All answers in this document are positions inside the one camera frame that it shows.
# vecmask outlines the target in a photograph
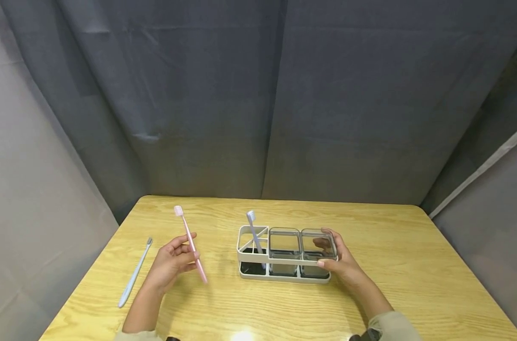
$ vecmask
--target toothbrush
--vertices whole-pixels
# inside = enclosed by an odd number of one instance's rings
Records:
[[[251,232],[253,233],[254,244],[257,245],[258,253],[264,253],[262,250],[262,246],[260,245],[260,241],[258,240],[257,232],[254,230],[253,222],[255,220],[254,211],[247,212],[247,220],[249,221],[249,225],[251,226]],[[266,265],[262,263],[262,269],[266,269]]]
[[[145,260],[146,253],[148,252],[148,249],[150,249],[150,245],[153,244],[152,237],[148,237],[148,241],[146,242],[146,248],[143,252],[143,255],[141,256],[141,260],[139,261],[139,264],[137,264],[137,267],[133,271],[133,275],[131,276],[131,279],[129,280],[128,284],[126,285],[126,288],[123,291],[122,297],[120,298],[120,301],[118,302],[118,308],[122,308],[123,305],[126,304],[127,299],[129,298],[129,294],[131,293],[131,290],[133,289],[133,285],[135,284],[135,280],[137,279],[137,275],[139,274],[139,270],[141,269],[141,266],[143,265],[143,261]]]
[[[184,212],[182,211],[182,207],[179,205],[175,206],[175,215],[180,216],[182,218],[182,221],[184,222],[184,228],[186,229],[186,235],[189,238],[189,243],[191,250],[193,252],[196,252],[196,246],[194,245],[194,241],[192,240],[189,224],[186,223],[186,219],[184,219]],[[196,259],[196,266],[198,267],[198,272],[200,272],[201,280],[203,283],[207,284],[207,277],[205,277],[205,272],[203,270],[203,266],[201,266],[200,259]]]

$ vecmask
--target transparent cup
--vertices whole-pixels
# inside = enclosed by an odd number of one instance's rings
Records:
[[[337,259],[338,253],[332,233],[320,229],[304,229],[300,233],[300,240],[304,260]],[[306,278],[327,278],[329,272],[317,265],[302,265],[300,275]]]
[[[300,231],[291,227],[272,227],[269,230],[269,254],[273,259],[301,259]],[[270,264],[272,276],[297,276],[297,265]]]

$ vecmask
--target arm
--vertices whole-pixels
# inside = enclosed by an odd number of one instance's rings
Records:
[[[137,334],[155,330],[165,292],[173,286],[179,273],[195,269],[194,261],[200,257],[199,252],[194,254],[189,245],[183,244],[186,241],[186,235],[179,236],[159,249],[143,286],[129,309],[122,327],[123,333]]]
[[[340,277],[363,307],[369,320],[369,328],[376,329],[381,333],[381,341],[421,340],[412,324],[401,313],[394,311],[380,288],[361,269],[347,246],[345,246],[342,236],[330,229],[323,229],[323,232],[331,233],[334,237],[338,251],[338,261],[320,259],[317,265],[336,273]],[[320,247],[320,244],[321,241],[317,240],[316,245]]]

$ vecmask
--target pink toothbrush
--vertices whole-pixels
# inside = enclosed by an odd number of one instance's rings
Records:
[[[184,228],[186,229],[186,235],[189,238],[191,250],[193,252],[196,252],[196,246],[194,246],[194,241],[191,238],[189,224],[187,224],[186,219],[184,219],[184,212],[182,211],[181,206],[179,206],[179,205],[175,206],[175,215],[182,217],[182,221],[184,222]],[[207,284],[207,277],[205,277],[205,272],[203,270],[203,266],[201,266],[200,259],[196,259],[196,266],[198,267],[198,271],[200,272],[201,280],[203,281],[203,283]]]

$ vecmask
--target wrist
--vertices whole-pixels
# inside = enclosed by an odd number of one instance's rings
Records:
[[[146,296],[149,298],[162,298],[164,296],[164,288],[159,287],[158,285],[150,284],[146,280],[144,281],[143,285],[139,289],[139,292],[137,292],[137,295]]]
[[[363,287],[369,284],[372,280],[367,274],[358,266],[348,267],[342,274],[342,280],[349,288]]]

